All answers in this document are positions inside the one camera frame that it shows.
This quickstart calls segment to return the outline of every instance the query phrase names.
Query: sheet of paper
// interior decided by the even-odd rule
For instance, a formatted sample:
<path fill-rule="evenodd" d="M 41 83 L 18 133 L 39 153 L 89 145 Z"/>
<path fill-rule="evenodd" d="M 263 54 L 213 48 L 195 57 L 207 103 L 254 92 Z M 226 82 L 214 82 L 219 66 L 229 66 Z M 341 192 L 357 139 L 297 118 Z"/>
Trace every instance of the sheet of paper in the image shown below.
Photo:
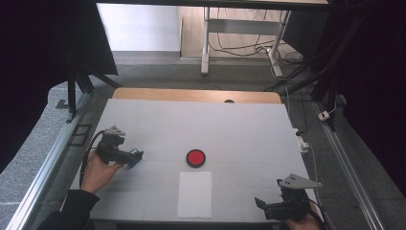
<path fill-rule="evenodd" d="M 212 217 L 212 172 L 180 172 L 177 216 Z"/>

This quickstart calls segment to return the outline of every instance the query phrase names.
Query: sleeve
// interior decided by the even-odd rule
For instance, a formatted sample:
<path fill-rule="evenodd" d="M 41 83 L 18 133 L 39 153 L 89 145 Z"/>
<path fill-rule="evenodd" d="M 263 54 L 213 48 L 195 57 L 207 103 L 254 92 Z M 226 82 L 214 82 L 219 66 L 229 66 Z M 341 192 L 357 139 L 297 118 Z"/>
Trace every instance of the sleeve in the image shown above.
<path fill-rule="evenodd" d="M 100 199 L 83 190 L 70 190 L 61 212 L 52 212 L 37 230 L 79 230 L 90 226 L 90 211 Z"/>

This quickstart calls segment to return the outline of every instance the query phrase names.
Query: wooden floor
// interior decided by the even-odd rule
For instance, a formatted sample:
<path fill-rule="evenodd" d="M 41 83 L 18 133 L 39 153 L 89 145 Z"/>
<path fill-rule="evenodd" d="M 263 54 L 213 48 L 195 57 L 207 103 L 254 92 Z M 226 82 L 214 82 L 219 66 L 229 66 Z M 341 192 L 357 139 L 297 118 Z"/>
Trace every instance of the wooden floor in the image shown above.
<path fill-rule="evenodd" d="M 204 8 L 201 7 L 180 7 L 179 13 L 182 16 L 182 58 L 201 58 L 203 51 L 203 38 L 204 38 Z M 225 9 L 225 8 L 211 8 L 211 18 L 229 18 L 229 19 L 243 19 L 243 20 L 267 20 L 279 21 L 280 11 L 267 11 L 267 10 L 246 10 L 246 9 Z M 259 53 L 256 48 L 263 46 L 270 46 L 273 44 L 275 37 L 272 35 L 252 35 L 252 34 L 217 34 L 210 33 L 209 42 L 210 58 L 266 58 L 264 50 Z M 236 47 L 245 47 L 241 49 L 227 49 Z M 282 57 L 285 54 L 295 52 L 287 44 L 282 44 L 279 47 Z"/>

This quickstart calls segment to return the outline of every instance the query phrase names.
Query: white desk leg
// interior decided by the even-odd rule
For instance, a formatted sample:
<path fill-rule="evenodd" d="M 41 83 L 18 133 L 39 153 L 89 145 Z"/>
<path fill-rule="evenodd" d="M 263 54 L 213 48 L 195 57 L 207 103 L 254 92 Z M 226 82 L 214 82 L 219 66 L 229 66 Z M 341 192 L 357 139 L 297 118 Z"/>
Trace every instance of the white desk leg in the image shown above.
<path fill-rule="evenodd" d="M 204 8 L 204 45 L 203 45 L 203 55 L 202 55 L 202 69 L 201 75 L 205 76 L 209 74 L 209 22 L 210 22 L 210 8 Z"/>
<path fill-rule="evenodd" d="M 282 35 L 283 35 L 284 27 L 286 26 L 286 21 L 287 21 L 287 18 L 288 18 L 288 16 L 289 16 L 289 14 L 290 14 L 290 11 L 286 11 L 286 12 L 285 12 L 284 17 L 283 17 L 283 19 L 282 19 L 282 21 L 281 21 L 280 29 L 279 29 L 279 31 L 278 31 L 277 36 L 275 37 L 275 43 L 274 43 L 274 45 L 272 46 L 272 49 L 268 49 L 268 50 L 267 50 L 269 59 L 271 60 L 271 63 L 272 63 L 272 68 L 273 68 L 274 73 L 275 73 L 275 76 L 276 76 L 277 78 L 283 77 L 283 73 L 282 73 L 282 70 L 281 70 L 280 65 L 278 64 L 278 60 L 277 60 L 276 54 L 277 54 L 277 51 L 278 51 L 278 46 L 279 46 L 279 44 L 280 44 L 280 42 L 281 42 L 281 38 L 282 38 Z"/>

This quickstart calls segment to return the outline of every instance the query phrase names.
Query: red button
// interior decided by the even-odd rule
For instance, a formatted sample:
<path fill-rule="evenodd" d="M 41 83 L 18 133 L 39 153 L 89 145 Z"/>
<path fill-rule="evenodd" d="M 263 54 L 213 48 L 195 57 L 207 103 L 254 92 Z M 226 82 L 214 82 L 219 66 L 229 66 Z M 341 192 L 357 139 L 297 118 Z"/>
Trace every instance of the red button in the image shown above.
<path fill-rule="evenodd" d="M 188 162 L 189 166 L 199 168 L 204 165 L 206 155 L 200 149 L 193 149 L 189 151 L 188 155 L 186 155 L 186 161 Z"/>

